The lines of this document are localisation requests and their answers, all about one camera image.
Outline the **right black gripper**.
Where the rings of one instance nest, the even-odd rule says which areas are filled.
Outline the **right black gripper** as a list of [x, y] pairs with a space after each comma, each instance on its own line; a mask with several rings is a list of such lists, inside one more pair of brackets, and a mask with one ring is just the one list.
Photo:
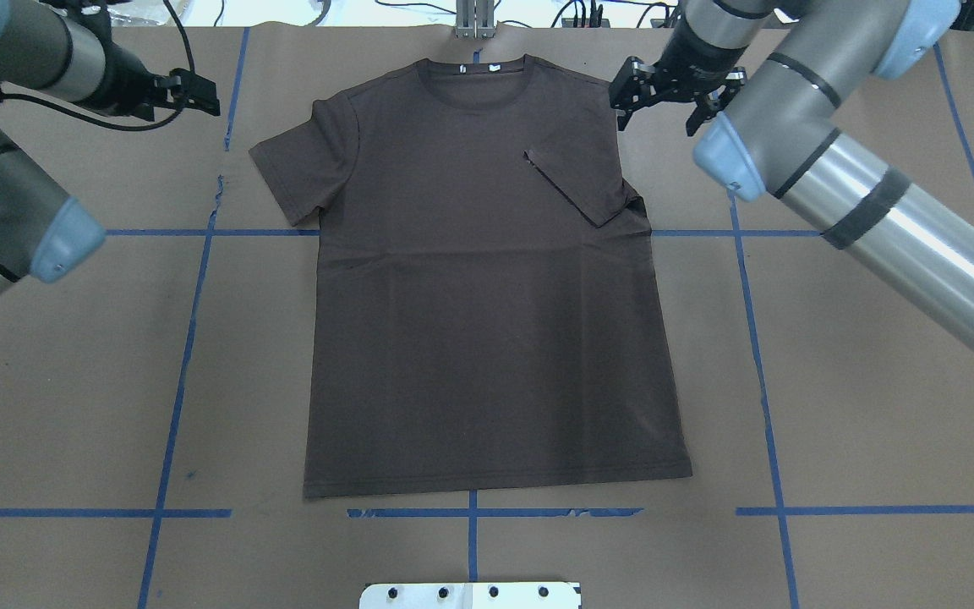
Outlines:
[[674, 34], [654, 62], [627, 58], [608, 86], [617, 128], [625, 131], [638, 109], [660, 102], [692, 102], [687, 136], [726, 109], [747, 84], [746, 72], [731, 72], [746, 47], [717, 47], [695, 34]]

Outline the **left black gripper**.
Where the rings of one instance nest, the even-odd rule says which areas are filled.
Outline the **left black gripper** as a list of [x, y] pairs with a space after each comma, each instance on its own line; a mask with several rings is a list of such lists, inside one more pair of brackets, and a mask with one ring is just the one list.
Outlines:
[[212, 117], [222, 115], [216, 84], [194, 72], [171, 69], [152, 73], [132, 52], [119, 45], [105, 46], [103, 115], [155, 119], [155, 109], [175, 112], [197, 111]]

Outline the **white arm mounting base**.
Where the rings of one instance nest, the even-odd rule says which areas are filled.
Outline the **white arm mounting base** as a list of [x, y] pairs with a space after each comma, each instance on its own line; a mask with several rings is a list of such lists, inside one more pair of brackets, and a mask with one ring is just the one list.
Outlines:
[[462, 582], [371, 584], [359, 608], [583, 608], [578, 583]]

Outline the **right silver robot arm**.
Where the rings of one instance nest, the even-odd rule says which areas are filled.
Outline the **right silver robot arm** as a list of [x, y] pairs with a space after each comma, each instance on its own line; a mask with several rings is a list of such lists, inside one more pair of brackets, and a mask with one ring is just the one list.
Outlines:
[[958, 1], [687, 1], [656, 61], [610, 82], [619, 129], [691, 103], [693, 161], [743, 200], [768, 194], [974, 352], [974, 227], [832, 117], [870, 76], [896, 80]]

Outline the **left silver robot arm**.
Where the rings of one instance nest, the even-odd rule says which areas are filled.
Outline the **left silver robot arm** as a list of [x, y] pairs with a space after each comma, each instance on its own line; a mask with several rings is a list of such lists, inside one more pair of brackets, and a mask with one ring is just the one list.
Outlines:
[[[163, 3], [186, 65], [152, 72], [113, 38], [112, 1], [0, 1], [0, 109], [23, 102], [119, 134], [169, 126], [196, 109], [220, 116], [174, 5]], [[105, 228], [0, 126], [0, 296], [26, 278], [62, 280], [101, 248]]]

